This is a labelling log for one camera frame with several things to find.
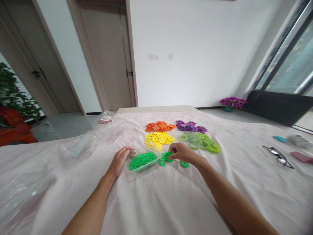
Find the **red chair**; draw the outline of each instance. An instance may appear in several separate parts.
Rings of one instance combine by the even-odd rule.
[[[7,107],[0,107],[0,117],[3,117],[10,126],[0,128],[0,147],[15,141],[26,143],[38,142],[30,131],[32,127],[24,122],[18,111]]]

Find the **white wall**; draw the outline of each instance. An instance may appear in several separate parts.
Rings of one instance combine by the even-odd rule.
[[[66,0],[37,0],[86,113],[101,112]]]
[[[5,63],[5,64],[10,68],[9,63],[6,61],[6,59],[5,59],[5,58],[3,57],[3,55],[0,53],[0,63],[1,63],[1,62]],[[24,95],[26,95],[28,98],[31,98],[32,96],[29,94],[28,90],[24,87],[24,85],[23,85],[23,83],[20,81],[19,77],[18,77],[18,76],[15,76],[15,77],[16,77],[16,80],[18,81],[18,83],[16,83],[16,86],[20,89],[20,91],[25,92]],[[43,111],[40,110],[39,112],[40,112],[40,115],[41,115],[41,116],[44,116],[44,115],[45,115],[45,114],[43,113]]]
[[[139,106],[219,106],[235,94],[282,2],[130,0]]]

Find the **person's left hand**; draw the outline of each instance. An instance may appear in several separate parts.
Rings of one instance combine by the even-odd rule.
[[[134,150],[132,149],[132,147],[125,146],[114,155],[114,158],[108,169],[108,173],[111,174],[114,178],[118,177],[118,175],[120,174],[125,159],[129,155],[129,153],[135,154]]]

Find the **paper tag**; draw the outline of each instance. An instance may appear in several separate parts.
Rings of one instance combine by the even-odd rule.
[[[113,120],[114,120],[113,117],[105,115],[105,116],[103,116],[103,118],[101,118],[98,121],[98,123],[100,123],[100,124],[109,124],[109,123],[113,122]]]

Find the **tile floor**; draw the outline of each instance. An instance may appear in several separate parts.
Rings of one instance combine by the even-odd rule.
[[[313,111],[308,111],[295,125],[313,131]]]
[[[241,110],[234,110],[232,113],[227,113],[223,109],[207,109],[201,111],[228,120],[267,123],[287,131],[301,133],[304,137],[309,135],[293,128],[286,127],[277,122],[246,113]],[[85,133],[88,130],[91,130],[92,124],[97,120],[97,118],[98,115],[83,116],[81,113],[58,114],[41,121],[41,123],[49,124],[48,126],[33,124],[32,132],[40,142],[75,137]]]

